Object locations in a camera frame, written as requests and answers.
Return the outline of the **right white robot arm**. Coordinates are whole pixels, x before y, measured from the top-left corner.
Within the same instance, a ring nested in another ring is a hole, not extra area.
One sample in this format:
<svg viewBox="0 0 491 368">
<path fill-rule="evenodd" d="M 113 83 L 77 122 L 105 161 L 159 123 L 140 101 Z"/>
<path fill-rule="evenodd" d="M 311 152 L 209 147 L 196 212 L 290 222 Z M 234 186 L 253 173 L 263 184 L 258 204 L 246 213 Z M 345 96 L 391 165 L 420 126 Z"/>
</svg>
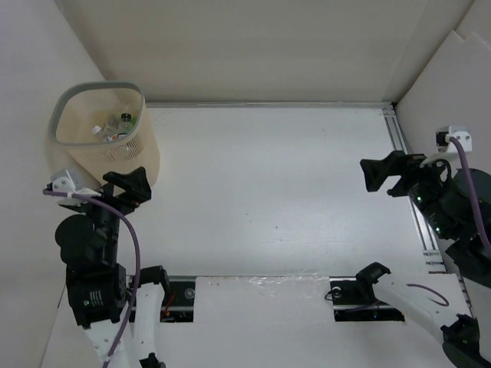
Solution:
<svg viewBox="0 0 491 368">
<path fill-rule="evenodd" d="M 490 175 L 463 166 L 455 174 L 446 159 L 425 164 L 424 155 L 391 152 L 381 160 L 360 162 L 368 192 L 391 176 L 394 198 L 408 197 L 440 239 L 451 240 L 446 253 L 468 285 L 473 315 L 459 314 L 434 301 L 422 288 L 374 262 L 356 275 L 354 292 L 365 302 L 394 307 L 422 327 L 455 367 L 490 365 Z"/>
</svg>

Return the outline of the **orange blue label clear bottle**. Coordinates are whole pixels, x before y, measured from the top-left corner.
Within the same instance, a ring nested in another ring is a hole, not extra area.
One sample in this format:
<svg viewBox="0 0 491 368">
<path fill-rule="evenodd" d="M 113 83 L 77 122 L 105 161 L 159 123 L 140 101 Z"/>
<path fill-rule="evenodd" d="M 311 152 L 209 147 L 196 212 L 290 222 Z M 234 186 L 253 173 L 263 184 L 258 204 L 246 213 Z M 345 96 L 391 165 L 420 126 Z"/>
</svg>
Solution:
<svg viewBox="0 0 491 368">
<path fill-rule="evenodd" d="M 118 139 L 118 135 L 117 134 L 114 134 L 114 135 L 111 135 L 111 136 L 107 136 L 106 139 L 105 139 L 105 141 L 107 143 L 109 143 L 109 142 L 113 142 L 113 141 L 115 141 L 117 139 Z"/>
</svg>

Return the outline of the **black cap small bottle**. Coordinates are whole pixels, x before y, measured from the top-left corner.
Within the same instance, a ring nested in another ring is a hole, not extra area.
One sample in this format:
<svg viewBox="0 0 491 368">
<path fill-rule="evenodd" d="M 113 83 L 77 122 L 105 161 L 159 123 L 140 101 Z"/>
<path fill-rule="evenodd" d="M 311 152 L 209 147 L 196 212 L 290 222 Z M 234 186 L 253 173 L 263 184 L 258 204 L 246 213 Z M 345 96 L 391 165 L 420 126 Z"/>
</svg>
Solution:
<svg viewBox="0 0 491 368">
<path fill-rule="evenodd" d="M 130 113 L 122 113 L 120 115 L 120 127 L 124 130 L 129 130 L 129 128 L 127 127 L 129 115 L 131 115 L 131 114 Z"/>
</svg>

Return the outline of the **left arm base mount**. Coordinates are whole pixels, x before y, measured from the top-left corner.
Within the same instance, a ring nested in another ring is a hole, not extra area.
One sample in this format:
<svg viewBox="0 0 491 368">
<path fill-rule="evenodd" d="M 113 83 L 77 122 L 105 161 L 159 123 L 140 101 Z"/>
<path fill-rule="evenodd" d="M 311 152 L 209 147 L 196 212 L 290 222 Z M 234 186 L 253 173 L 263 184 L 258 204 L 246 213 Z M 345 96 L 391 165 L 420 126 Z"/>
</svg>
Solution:
<svg viewBox="0 0 491 368">
<path fill-rule="evenodd" d="M 170 279 L 170 291 L 164 294 L 160 312 L 161 323 L 192 323 L 196 299 L 196 279 L 174 277 Z"/>
</svg>

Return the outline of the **green soda bottle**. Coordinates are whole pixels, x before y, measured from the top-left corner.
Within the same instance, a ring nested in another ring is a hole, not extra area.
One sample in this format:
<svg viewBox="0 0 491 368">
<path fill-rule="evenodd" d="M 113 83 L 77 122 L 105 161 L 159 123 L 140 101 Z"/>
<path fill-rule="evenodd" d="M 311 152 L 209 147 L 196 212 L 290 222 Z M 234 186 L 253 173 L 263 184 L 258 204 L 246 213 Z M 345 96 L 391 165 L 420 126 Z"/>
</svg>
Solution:
<svg viewBox="0 0 491 368">
<path fill-rule="evenodd" d="M 132 130 L 132 129 L 134 128 L 134 126 L 136 125 L 137 120 L 138 120 L 138 116 L 129 115 L 129 120 L 128 120 L 127 127 L 128 127 L 130 130 Z"/>
</svg>

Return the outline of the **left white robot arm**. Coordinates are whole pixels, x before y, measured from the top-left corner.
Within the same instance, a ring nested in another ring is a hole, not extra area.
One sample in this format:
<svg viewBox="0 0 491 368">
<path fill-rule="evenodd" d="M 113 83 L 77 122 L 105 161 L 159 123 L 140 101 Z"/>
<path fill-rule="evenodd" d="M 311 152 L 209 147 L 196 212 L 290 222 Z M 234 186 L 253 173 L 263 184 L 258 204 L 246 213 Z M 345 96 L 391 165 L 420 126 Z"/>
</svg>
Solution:
<svg viewBox="0 0 491 368">
<path fill-rule="evenodd" d="M 65 169 L 44 190 L 73 211 L 54 234 L 66 266 L 68 303 L 104 367 L 163 367 L 156 345 L 171 286 L 163 266 L 142 268 L 127 219 L 151 199 L 147 173 L 139 167 L 103 179 L 99 189 L 89 189 L 76 169 Z"/>
</svg>

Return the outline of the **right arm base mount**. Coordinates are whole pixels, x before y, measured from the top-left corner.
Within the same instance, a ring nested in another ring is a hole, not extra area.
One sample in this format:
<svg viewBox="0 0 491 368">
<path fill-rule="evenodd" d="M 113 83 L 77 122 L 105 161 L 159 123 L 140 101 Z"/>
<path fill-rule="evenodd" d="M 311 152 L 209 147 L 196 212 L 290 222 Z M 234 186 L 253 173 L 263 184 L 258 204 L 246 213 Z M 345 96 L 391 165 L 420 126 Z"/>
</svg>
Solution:
<svg viewBox="0 0 491 368">
<path fill-rule="evenodd" d="M 325 300 L 333 307 L 335 322 L 404 322 L 404 315 L 374 296 L 373 285 L 390 269 L 378 262 L 363 268 L 355 276 L 330 278 Z"/>
</svg>

